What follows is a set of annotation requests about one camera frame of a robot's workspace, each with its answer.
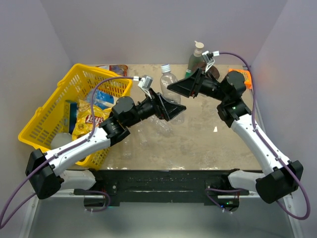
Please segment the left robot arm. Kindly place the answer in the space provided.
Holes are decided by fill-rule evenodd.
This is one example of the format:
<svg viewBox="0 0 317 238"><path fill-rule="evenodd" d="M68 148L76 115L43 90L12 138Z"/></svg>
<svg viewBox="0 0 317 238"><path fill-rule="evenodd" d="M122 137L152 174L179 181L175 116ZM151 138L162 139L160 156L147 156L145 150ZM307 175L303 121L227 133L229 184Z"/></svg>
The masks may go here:
<svg viewBox="0 0 317 238"><path fill-rule="evenodd" d="M61 189L61 174L71 165L126 138L129 127L156 116L170 121L186 110L184 105L170 102L161 93L151 93L137 104L131 97L121 97L109 117L90 133L57 149L30 154L26 176L39 199L46 199Z"/></svg>

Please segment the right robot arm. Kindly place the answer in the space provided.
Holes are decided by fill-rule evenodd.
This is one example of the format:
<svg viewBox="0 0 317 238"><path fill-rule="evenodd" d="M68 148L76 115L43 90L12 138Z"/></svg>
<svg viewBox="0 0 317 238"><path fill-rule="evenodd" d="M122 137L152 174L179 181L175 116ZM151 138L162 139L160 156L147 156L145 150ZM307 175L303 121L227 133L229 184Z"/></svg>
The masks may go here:
<svg viewBox="0 0 317 238"><path fill-rule="evenodd" d="M230 173L220 183L223 193L231 195L237 189L255 191L264 202L271 204L298 189L296 180L302 177L303 165L284 155L252 120L253 114L242 100L246 91L242 73L230 71L219 82L197 69L190 77L167 88L187 98L203 94L219 100L217 111L220 119L240 136L260 164L260 174L245 171Z"/></svg>

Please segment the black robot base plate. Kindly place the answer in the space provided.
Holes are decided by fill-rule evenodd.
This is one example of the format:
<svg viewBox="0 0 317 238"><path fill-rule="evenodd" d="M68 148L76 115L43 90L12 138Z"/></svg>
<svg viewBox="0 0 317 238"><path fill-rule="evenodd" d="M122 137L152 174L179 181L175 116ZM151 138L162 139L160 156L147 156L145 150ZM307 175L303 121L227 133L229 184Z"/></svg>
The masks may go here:
<svg viewBox="0 0 317 238"><path fill-rule="evenodd" d="M93 171L96 183L85 193L79 189L74 194L84 197L86 208L103 207L107 203L202 203L212 205L212 200L229 195L220 202L231 209L239 206L238 197L248 191L237 191L228 181L230 170L99 170Z"/></svg>

